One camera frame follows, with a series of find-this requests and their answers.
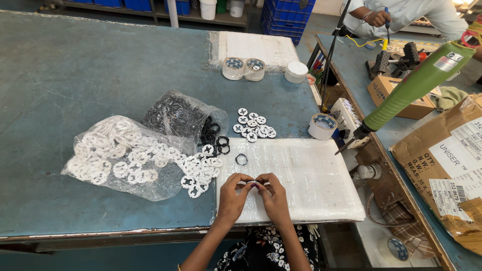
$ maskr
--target white pipe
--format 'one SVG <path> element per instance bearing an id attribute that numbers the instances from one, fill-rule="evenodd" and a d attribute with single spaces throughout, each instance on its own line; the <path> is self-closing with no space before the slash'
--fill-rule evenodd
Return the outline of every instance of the white pipe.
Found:
<path id="1" fill-rule="evenodd" d="M 167 8 L 169 9 L 169 19 L 171 20 L 171 27 L 179 28 L 177 21 L 176 0 L 167 0 Z"/>

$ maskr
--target person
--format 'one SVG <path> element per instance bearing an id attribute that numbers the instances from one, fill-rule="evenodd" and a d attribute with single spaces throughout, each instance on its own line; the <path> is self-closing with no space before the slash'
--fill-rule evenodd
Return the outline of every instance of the person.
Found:
<path id="1" fill-rule="evenodd" d="M 234 244 L 218 261 L 215 271 L 312 271 L 319 270 L 318 248 L 307 226 L 294 227 L 288 211 L 286 190 L 273 174 L 261 174 L 257 183 L 240 182 L 252 177 L 234 173 L 221 187 L 217 217 L 206 236 L 178 265 L 181 271 L 203 271 L 224 236 L 244 207 L 249 191 L 256 187 L 266 214 L 275 227 L 248 229 L 242 242 Z"/>
<path id="2" fill-rule="evenodd" d="M 468 27 L 467 22 L 458 17 L 452 0 L 352 0 L 347 12 L 339 36 L 351 35 L 365 40 L 386 36 L 385 21 L 390 22 L 392 34 L 425 17 L 444 41 L 460 39 Z M 477 48 L 473 58 L 482 62 L 482 46 Z"/>

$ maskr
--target hand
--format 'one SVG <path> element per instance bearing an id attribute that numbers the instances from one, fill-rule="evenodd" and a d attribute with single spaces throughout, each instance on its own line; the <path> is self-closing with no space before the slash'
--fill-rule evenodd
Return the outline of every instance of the hand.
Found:
<path id="1" fill-rule="evenodd" d="M 241 215 L 248 192 L 253 186 L 257 185 L 244 185 L 238 184 L 238 182 L 246 182 L 252 179 L 253 177 L 241 173 L 234 173 L 228 178 L 224 185 L 221 186 L 216 220 L 222 220 L 230 226 L 234 225 Z M 239 195 L 236 193 L 236 189 L 242 189 Z"/>
<path id="2" fill-rule="evenodd" d="M 385 21 L 391 22 L 390 13 L 385 11 L 372 12 L 366 18 L 366 22 L 373 27 L 382 27 L 385 25 Z"/>
<path id="3" fill-rule="evenodd" d="M 261 174 L 256 181 L 262 185 L 258 188 L 258 194 L 263 197 L 266 214 L 273 223 L 279 227 L 291 224 L 290 212 L 288 211 L 288 201 L 286 200 L 286 190 L 281 185 L 280 180 L 273 174 Z"/>

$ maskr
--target wooden table edge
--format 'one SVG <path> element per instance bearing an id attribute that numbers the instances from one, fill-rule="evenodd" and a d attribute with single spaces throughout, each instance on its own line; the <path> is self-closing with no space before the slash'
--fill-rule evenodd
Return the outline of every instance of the wooden table edge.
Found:
<path id="1" fill-rule="evenodd" d="M 320 46 L 321 52 L 324 55 L 327 55 L 328 51 L 326 51 L 326 48 L 323 46 L 323 44 L 321 43 L 321 41 L 320 41 L 320 39 L 318 38 L 317 35 L 315 35 L 315 38 L 316 38 L 316 41 L 317 41 L 318 45 Z M 361 119 L 365 118 L 365 115 L 363 114 L 362 109 L 358 105 L 357 101 L 355 100 L 355 97 L 352 95 L 352 93 L 351 93 L 350 89 L 348 88 L 348 86 L 346 85 L 345 81 L 340 76 L 340 73 L 339 73 L 338 69 L 336 68 L 336 66 L 333 62 L 331 62 L 331 64 L 330 64 L 330 70 L 332 70 L 333 73 L 335 74 L 336 79 L 340 83 L 340 85 L 343 89 L 343 92 L 346 94 L 348 100 L 350 101 L 351 105 L 355 109 L 355 112 L 358 114 L 358 116 L 360 116 Z M 453 263 L 450 261 L 447 252 L 443 248 L 442 244 L 440 243 L 437 235 L 433 231 L 429 222 L 427 221 L 425 216 L 422 214 L 422 211 L 420 210 L 420 207 L 415 202 L 415 198 L 413 197 L 412 193 L 408 190 L 407 184 L 402 179 L 402 176 L 400 176 L 400 173 L 398 172 L 397 168 L 395 167 L 395 164 L 393 163 L 393 161 L 388 156 L 387 151 L 383 147 L 383 145 L 380 142 L 380 140 L 378 139 L 377 135 L 375 133 L 370 133 L 370 140 L 372 140 L 376 144 L 380 153 L 383 155 L 383 158 L 388 163 L 390 169 L 392 170 L 396 179 L 398 180 L 398 184 L 400 185 L 400 187 L 402 187 L 405 200 L 406 200 L 408 206 L 410 207 L 410 209 L 412 210 L 412 214 L 415 216 L 415 219 L 417 220 L 417 222 L 419 224 L 421 224 L 424 233 L 426 234 L 426 236 L 428 237 L 428 239 L 430 241 L 430 244 L 435 249 L 435 254 L 439 258 L 443 269 L 447 270 L 447 271 L 456 271 L 456 268 L 453 265 Z"/>

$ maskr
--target cardboard box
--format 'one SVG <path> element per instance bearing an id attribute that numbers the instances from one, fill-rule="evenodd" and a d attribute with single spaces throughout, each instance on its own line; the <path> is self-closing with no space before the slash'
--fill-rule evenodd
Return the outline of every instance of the cardboard box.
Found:
<path id="1" fill-rule="evenodd" d="M 482 94 L 467 96 L 389 150 L 453 238 L 482 255 Z"/>
<path id="2" fill-rule="evenodd" d="M 378 107 L 393 89 L 401 82 L 401 79 L 377 76 L 367 87 L 368 93 L 372 97 L 373 102 Z M 409 104 L 404 110 L 400 111 L 396 116 L 402 118 L 420 120 L 435 109 L 435 105 L 430 98 L 425 95 L 415 102 Z"/>

